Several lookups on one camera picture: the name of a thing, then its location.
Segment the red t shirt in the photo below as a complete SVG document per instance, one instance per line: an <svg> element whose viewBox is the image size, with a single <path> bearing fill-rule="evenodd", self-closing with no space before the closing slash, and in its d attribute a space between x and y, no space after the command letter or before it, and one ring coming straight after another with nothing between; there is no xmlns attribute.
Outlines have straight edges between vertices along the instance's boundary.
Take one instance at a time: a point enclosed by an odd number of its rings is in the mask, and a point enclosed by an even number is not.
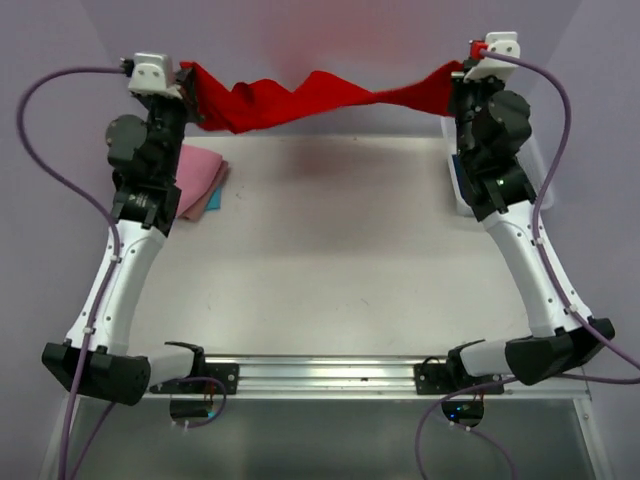
<svg viewBox="0 0 640 480"><path fill-rule="evenodd" d="M377 92L324 71L312 72L294 90L270 79L238 82L228 89L196 62L183 61L180 66L195 72L196 99L202 117L199 127L241 134L340 108L373 104L446 116L452 92L451 74L460 71L463 64L451 61L415 84Z"/></svg>

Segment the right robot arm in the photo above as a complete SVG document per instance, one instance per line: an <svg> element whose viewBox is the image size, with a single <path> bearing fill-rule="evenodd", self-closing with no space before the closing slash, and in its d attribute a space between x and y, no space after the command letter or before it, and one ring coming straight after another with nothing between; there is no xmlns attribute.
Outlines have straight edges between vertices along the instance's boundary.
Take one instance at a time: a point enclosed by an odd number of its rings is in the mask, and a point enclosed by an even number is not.
<svg viewBox="0 0 640 480"><path fill-rule="evenodd" d="M543 225L533 220L537 195L517 158L531 135L529 104L494 75L469 80L455 72L451 84L461 196L499 248L530 333L460 345L449 351L446 365L460 387L492 375L534 385L586 364L615 330L576 294Z"/></svg>

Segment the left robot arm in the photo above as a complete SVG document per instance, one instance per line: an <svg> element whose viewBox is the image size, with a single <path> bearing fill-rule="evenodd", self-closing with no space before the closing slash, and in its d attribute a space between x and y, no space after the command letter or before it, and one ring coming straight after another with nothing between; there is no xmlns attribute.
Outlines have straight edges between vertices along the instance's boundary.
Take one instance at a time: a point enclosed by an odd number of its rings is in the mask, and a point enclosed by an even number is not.
<svg viewBox="0 0 640 480"><path fill-rule="evenodd" d="M132 406L152 387L205 373L200 346L167 342L153 353L128 351L145 280L176 217L185 127L198 120L194 70L179 70L173 86L172 93L137 93L146 118L122 115L105 133L115 194L104 257L79 319L62 343L42 353L44 366L73 395Z"/></svg>

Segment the pink folded t shirt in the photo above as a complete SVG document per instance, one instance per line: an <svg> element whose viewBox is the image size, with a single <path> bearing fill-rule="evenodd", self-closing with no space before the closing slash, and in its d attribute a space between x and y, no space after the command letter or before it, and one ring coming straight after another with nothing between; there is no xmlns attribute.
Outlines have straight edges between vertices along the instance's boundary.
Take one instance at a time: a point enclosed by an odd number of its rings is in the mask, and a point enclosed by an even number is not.
<svg viewBox="0 0 640 480"><path fill-rule="evenodd" d="M223 157L211 150L184 144L181 147L176 186L181 190L176 217L183 215L210 188Z"/></svg>

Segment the blue t shirt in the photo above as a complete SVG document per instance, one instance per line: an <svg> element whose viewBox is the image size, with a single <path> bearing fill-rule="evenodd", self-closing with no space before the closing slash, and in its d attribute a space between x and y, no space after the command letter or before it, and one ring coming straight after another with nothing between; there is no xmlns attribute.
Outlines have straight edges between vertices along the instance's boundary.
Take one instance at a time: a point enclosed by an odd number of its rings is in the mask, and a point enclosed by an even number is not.
<svg viewBox="0 0 640 480"><path fill-rule="evenodd" d="M463 169L459 160L459 156L457 154L451 155L452 165L454 168L456 184L458 186L459 196L463 202L466 202L463 194Z"/></svg>

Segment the teal folded t shirt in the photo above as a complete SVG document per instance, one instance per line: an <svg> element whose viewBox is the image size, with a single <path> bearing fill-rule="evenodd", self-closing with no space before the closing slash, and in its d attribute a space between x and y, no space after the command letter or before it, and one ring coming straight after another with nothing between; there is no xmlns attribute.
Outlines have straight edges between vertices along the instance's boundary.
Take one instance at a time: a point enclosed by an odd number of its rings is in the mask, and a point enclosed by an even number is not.
<svg viewBox="0 0 640 480"><path fill-rule="evenodd" d="M206 211L216 211L221 208L222 189L223 187L219 186L214 190L205 207Z"/></svg>

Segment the white plastic basket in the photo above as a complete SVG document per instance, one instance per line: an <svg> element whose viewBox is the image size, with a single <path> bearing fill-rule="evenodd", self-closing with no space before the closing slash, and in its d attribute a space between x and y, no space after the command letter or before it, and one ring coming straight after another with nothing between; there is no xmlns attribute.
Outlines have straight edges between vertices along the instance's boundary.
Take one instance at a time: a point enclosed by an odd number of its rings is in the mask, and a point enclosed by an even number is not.
<svg viewBox="0 0 640 480"><path fill-rule="evenodd" d="M458 155L455 122L453 118L441 117L440 124L443 139L447 145L446 161L454 191L455 210L459 216L471 218L473 217L471 208L466 202L463 202L459 196L458 186L456 184L454 168L451 160L452 154ZM529 180L531 181L531 184L533 185L535 191L539 192L539 189L542 186L544 179L546 178L546 174L548 173L548 168L534 135L532 135L520 149L518 159L521 166L524 168Z"/></svg>

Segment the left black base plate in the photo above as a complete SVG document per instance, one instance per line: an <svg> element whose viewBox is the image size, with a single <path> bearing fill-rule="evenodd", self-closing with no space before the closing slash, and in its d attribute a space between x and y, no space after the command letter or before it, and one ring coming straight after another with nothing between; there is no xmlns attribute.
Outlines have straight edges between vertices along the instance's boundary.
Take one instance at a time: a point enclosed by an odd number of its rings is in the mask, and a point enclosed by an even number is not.
<svg viewBox="0 0 640 480"><path fill-rule="evenodd" d="M196 373L185 379L171 380L150 388L153 394L221 394L222 388L215 382L198 381L196 377L213 378L220 382L228 395L235 395L240 378L240 367L237 363L205 363Z"/></svg>

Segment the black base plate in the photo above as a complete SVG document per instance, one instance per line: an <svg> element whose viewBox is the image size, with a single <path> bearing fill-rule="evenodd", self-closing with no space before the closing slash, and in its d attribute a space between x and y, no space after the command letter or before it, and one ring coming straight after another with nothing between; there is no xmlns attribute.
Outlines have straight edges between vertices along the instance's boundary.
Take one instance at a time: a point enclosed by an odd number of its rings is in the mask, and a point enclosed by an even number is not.
<svg viewBox="0 0 640 480"><path fill-rule="evenodd" d="M205 363L196 373L185 379L171 380L150 388L153 394L221 394L222 388L215 382L198 381L196 377L213 378L220 382L228 395L235 395L240 378L240 367L237 363Z"/></svg>
<svg viewBox="0 0 640 480"><path fill-rule="evenodd" d="M418 395L445 395L502 379L500 375L471 376L459 361L433 356L413 366L413 378Z"/></svg>

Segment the aluminium mounting rail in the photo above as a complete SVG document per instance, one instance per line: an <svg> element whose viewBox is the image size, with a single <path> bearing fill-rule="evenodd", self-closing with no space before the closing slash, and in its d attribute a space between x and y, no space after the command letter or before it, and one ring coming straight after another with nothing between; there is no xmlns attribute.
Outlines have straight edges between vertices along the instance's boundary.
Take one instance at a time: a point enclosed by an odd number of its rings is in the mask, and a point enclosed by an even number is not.
<svg viewBox="0 0 640 480"><path fill-rule="evenodd" d="M413 366L420 356L283 356L208 355L207 363L237 363L237 393L242 400L427 400L445 395L418 395ZM534 386L515 382L497 388L484 387L484 400L583 400L591 399L585 382L549 379ZM143 399L204 400L202 394L153 394Z"/></svg>

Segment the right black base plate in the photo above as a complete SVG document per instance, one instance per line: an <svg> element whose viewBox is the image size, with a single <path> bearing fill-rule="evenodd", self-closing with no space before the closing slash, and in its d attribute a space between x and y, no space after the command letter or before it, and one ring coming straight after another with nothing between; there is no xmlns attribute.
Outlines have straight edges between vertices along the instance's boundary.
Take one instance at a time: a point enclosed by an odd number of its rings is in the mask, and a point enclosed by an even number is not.
<svg viewBox="0 0 640 480"><path fill-rule="evenodd" d="M500 375L471 376L459 361L433 356L413 366L413 378L418 395L445 395L502 379Z"/></svg>

